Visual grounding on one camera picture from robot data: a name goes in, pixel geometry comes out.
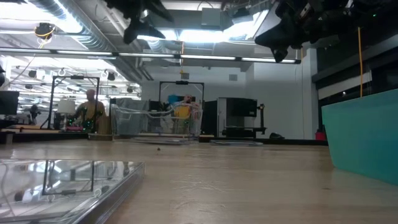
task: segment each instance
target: computer monitor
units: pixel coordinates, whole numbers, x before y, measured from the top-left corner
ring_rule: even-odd
[[[16,115],[18,110],[18,91],[0,91],[0,114]]]

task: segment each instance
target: black metal frame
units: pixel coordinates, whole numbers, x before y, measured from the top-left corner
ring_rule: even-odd
[[[45,189],[47,188],[47,172],[49,172],[49,160],[45,161],[45,169],[44,169],[44,179],[43,179],[43,190],[42,195],[61,195],[63,193],[48,193]],[[89,190],[82,190],[76,193],[84,193],[84,192],[94,192],[94,173],[95,173],[95,161],[91,162],[91,188]]]
[[[160,97],[162,96],[162,84],[163,83],[174,83],[176,85],[199,84],[202,86],[201,100],[202,101],[205,100],[205,83],[186,82],[186,81],[175,81],[175,82],[160,81],[160,83],[159,83],[159,102],[160,102]]]
[[[91,130],[92,133],[95,133],[96,131],[96,119],[97,119],[97,107],[98,107],[98,92],[100,91],[100,78],[99,77],[83,77],[83,76],[79,76],[79,75],[72,75],[72,76],[53,76],[52,77],[52,85],[51,85],[51,98],[50,98],[50,109],[49,109],[49,117],[47,118],[47,129],[51,129],[51,115],[52,115],[52,106],[53,106],[53,99],[54,99],[54,89],[56,87],[55,85],[55,80],[58,78],[62,78],[62,79],[66,79],[66,78],[70,78],[72,80],[83,80],[85,78],[88,79],[95,79],[97,80],[97,86],[96,86],[96,98],[95,98],[95,109],[94,109],[94,118],[93,118],[93,129]]]

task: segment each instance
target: wall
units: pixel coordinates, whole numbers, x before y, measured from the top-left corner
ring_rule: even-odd
[[[148,72],[154,77],[155,81],[144,82],[142,84],[143,100],[159,99],[159,81],[178,81],[181,80],[179,67],[147,67]],[[205,101],[217,100],[219,97],[245,97],[246,74],[239,68],[202,68],[184,67],[183,71],[190,74],[189,82],[205,83]],[[237,74],[236,82],[229,81],[229,74]],[[169,85],[162,96],[173,93],[176,95],[191,94],[198,96],[201,93],[192,86]]]
[[[300,65],[255,63],[246,72],[246,97],[265,104],[268,129],[265,135],[257,134],[258,138],[275,132],[287,139],[314,139],[318,96],[311,76],[316,73],[316,64],[316,52],[308,50]],[[260,117],[254,125],[260,125]]]

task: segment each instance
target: table surface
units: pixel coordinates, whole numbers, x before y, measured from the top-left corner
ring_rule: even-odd
[[[112,224],[398,220],[398,186],[334,169],[323,146],[157,146],[78,140],[0,146],[0,156],[144,161],[143,184],[109,219]]]

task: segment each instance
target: teal plastic container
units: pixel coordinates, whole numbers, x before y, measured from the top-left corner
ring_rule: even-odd
[[[335,167],[398,185],[398,90],[322,107]]]

